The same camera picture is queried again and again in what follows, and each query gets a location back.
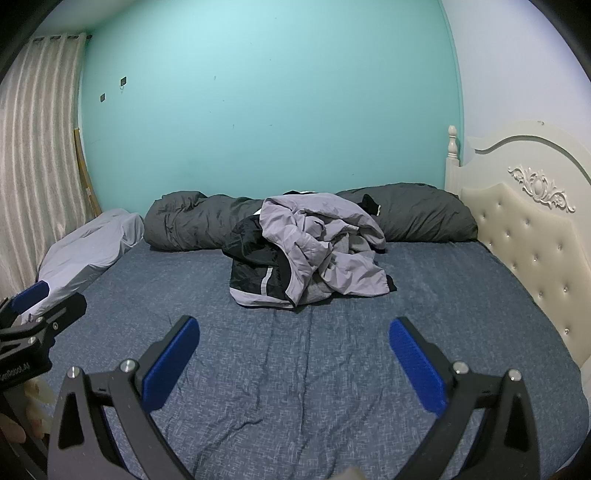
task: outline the blue gripper pad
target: blue gripper pad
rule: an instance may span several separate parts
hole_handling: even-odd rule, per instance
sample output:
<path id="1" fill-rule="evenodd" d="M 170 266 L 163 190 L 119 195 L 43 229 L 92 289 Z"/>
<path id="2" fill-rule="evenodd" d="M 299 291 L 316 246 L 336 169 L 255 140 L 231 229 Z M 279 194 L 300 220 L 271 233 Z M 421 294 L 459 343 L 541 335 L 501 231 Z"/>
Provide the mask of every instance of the blue gripper pad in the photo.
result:
<path id="1" fill-rule="evenodd" d="M 146 412 L 158 410 L 164 406 L 168 396 L 176 385 L 183 369 L 189 363 L 193 352 L 199 345 L 199 323 L 193 317 L 185 317 L 184 324 L 168 342 L 162 353 L 145 373 L 141 388 L 142 406 Z M 156 342 L 158 346 L 166 342 Z"/>
<path id="2" fill-rule="evenodd" d="M 49 295 L 49 285 L 44 281 L 38 281 L 32 287 L 20 292 L 12 299 L 10 308 L 14 313 L 25 313 L 28 309 L 37 305 Z"/>
<path id="3" fill-rule="evenodd" d="M 443 380 L 400 320 L 390 323 L 389 339 L 423 407 L 439 417 L 447 407 Z"/>

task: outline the striped curtain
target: striped curtain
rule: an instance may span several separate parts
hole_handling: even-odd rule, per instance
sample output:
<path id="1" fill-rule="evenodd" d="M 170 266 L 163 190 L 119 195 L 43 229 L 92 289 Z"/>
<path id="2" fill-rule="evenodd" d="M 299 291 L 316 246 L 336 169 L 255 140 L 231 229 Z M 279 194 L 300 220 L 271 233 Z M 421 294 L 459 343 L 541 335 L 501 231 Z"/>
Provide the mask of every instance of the striped curtain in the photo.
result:
<path id="1" fill-rule="evenodd" d="M 90 218 L 73 137 L 85 39 L 31 40 L 0 85 L 0 299 Z"/>

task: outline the metal bolt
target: metal bolt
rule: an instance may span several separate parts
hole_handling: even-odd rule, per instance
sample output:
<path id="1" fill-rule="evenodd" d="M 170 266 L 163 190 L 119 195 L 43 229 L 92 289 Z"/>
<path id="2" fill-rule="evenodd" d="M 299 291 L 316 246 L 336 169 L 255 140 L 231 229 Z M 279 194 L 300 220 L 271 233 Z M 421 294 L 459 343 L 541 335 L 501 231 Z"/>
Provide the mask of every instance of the metal bolt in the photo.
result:
<path id="1" fill-rule="evenodd" d="M 125 372 L 125 373 L 129 373 L 132 370 L 135 370 L 135 367 L 137 367 L 137 364 L 135 363 L 135 360 L 132 360 L 131 358 L 128 360 L 123 360 L 119 364 L 119 368 L 121 369 L 122 372 Z"/>
<path id="2" fill-rule="evenodd" d="M 509 370 L 509 378 L 513 380 L 513 382 L 518 382 L 521 380 L 521 372 L 516 368 L 512 368 Z"/>
<path id="3" fill-rule="evenodd" d="M 76 378 L 78 375 L 80 375 L 80 369 L 78 367 L 70 367 L 68 369 L 69 378 Z"/>
<path id="4" fill-rule="evenodd" d="M 459 375 L 465 375 L 470 371 L 470 367 L 467 365 L 466 362 L 454 362 L 452 368 L 454 372 Z"/>

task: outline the ceiling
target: ceiling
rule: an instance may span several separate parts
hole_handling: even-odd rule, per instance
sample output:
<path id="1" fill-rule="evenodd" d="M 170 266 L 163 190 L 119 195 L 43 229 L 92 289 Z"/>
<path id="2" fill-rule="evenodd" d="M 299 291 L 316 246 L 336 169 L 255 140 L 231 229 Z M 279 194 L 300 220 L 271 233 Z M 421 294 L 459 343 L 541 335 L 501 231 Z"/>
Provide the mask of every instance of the ceiling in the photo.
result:
<path id="1" fill-rule="evenodd" d="M 62 0 L 34 36 L 91 32 L 135 0 Z"/>

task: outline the bedpost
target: bedpost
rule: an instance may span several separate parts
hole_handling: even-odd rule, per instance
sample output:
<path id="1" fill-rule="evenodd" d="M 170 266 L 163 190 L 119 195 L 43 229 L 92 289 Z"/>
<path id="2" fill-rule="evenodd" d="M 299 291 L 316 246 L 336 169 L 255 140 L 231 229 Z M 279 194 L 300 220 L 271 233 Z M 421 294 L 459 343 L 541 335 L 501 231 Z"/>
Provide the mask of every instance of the bedpost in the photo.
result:
<path id="1" fill-rule="evenodd" d="M 450 193 L 459 195 L 457 174 L 460 168 L 460 159 L 457 156 L 457 128 L 450 125 L 447 133 L 449 134 L 449 144 L 447 145 L 445 164 L 445 189 Z"/>

